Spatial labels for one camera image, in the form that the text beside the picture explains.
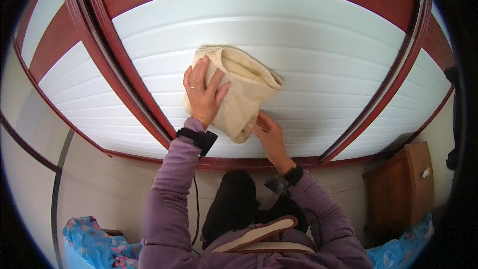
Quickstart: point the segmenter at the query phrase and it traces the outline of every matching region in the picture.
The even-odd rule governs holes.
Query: wrist strap
[[[196,132],[188,128],[179,129],[176,132],[176,138],[179,136],[187,137],[194,141],[194,146],[201,149],[200,157],[206,156],[207,152],[211,149],[212,145],[218,139],[218,136],[210,131],[206,133],[203,131]]]
[[[296,168],[291,169],[282,177],[289,184],[289,186],[295,186],[299,182],[300,178],[303,175],[303,169],[300,165],[297,165]]]
[[[300,165],[297,165],[284,176],[268,179],[264,185],[276,194],[288,194],[289,188],[297,185],[302,178],[302,175],[303,169]]]

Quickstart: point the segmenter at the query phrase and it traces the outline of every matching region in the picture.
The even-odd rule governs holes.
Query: woman
[[[219,69],[205,86],[208,64],[207,57],[200,59],[183,80],[193,110],[184,127],[198,135],[229,88],[228,82],[217,90]],[[194,137],[178,136],[149,194],[140,268],[371,268],[343,210],[286,154],[281,127],[259,113],[252,132],[283,177],[271,187],[282,194],[278,203],[270,212],[257,211],[252,178],[242,171],[226,174],[203,227],[205,252],[194,256],[186,196],[204,148]],[[314,242],[305,234],[309,225]]]

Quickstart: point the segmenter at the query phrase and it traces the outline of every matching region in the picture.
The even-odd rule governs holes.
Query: wooden nightstand
[[[366,228],[374,233],[400,235],[432,209],[433,170],[426,141],[406,145],[362,177],[368,193]]]

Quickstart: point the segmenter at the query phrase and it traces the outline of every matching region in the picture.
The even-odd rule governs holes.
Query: folded towel
[[[228,94],[212,124],[234,142],[243,143],[251,133],[249,123],[257,120],[260,104],[277,94],[284,83],[270,69],[237,48],[200,47],[194,54],[193,66],[205,55],[210,59],[206,85],[209,85],[217,68],[224,72],[219,86],[231,81]],[[184,94],[183,105],[191,114],[187,94]]]

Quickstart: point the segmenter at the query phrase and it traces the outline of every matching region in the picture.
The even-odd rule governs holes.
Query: leg
[[[256,213],[256,222],[266,224],[286,215],[293,215],[295,218],[297,218],[298,223],[294,229],[303,233],[307,232],[307,229],[309,228],[307,218],[302,213],[296,202],[287,195],[279,196],[276,203],[270,210],[258,211]]]
[[[207,212],[202,230],[205,240],[203,249],[226,232],[248,226],[254,220],[258,207],[252,177],[242,170],[226,173]]]

